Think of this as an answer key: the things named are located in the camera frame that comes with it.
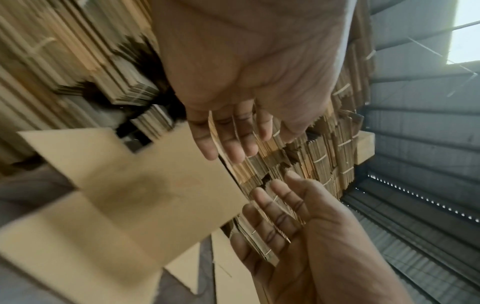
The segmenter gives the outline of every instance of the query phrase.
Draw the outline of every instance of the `window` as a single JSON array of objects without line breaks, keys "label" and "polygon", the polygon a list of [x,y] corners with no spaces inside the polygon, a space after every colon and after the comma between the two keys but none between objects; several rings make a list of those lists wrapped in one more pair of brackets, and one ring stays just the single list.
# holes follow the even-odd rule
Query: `window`
[{"label": "window", "polygon": [[480,1],[457,0],[454,27],[474,24],[451,33],[447,64],[480,60]]}]

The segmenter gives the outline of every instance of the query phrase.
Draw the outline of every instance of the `cardboard sheet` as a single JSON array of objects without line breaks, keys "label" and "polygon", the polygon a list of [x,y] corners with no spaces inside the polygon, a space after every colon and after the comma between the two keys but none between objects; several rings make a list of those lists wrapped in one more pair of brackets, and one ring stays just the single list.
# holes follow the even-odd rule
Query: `cardboard sheet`
[{"label": "cardboard sheet", "polygon": [[81,304],[149,304],[161,276],[79,191],[4,227],[0,254]]},{"label": "cardboard sheet", "polygon": [[22,135],[159,268],[247,203],[222,163],[202,156],[187,124],[137,155],[127,155],[121,141],[105,129]]},{"label": "cardboard sheet", "polygon": [[176,277],[193,294],[199,293],[200,243],[171,261],[165,269]]},{"label": "cardboard sheet", "polygon": [[260,304],[253,278],[222,230],[211,234],[217,304]]}]

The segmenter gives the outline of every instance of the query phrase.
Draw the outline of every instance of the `human hand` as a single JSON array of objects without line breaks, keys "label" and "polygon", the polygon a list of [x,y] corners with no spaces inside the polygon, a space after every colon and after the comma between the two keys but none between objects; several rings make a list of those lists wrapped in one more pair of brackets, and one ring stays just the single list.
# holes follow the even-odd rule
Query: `human hand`
[{"label": "human hand", "polygon": [[271,188],[306,222],[284,213],[261,188],[252,195],[290,244],[249,204],[243,214],[279,258],[275,267],[239,234],[232,247],[274,304],[412,303],[410,296],[347,207],[321,183],[289,171]]},{"label": "human hand", "polygon": [[258,151],[253,135],[293,141],[325,110],[345,57],[356,0],[152,0],[167,78],[203,155],[218,156],[209,111],[233,163]]}]

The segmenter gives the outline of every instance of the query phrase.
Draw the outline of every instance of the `hand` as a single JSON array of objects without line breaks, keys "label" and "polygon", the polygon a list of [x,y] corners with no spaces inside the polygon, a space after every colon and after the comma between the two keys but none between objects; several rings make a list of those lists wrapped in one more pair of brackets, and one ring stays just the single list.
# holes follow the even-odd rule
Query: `hand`
[{"label": "hand", "polygon": [[325,110],[345,57],[356,0],[152,0],[166,75],[193,138],[216,159],[209,111],[233,163],[258,151],[253,135],[293,141]]},{"label": "hand", "polygon": [[282,212],[261,188],[252,195],[290,244],[249,204],[243,214],[279,258],[276,267],[238,233],[231,244],[274,304],[412,303],[395,273],[347,207],[321,183],[289,171],[271,188],[306,222]]}]

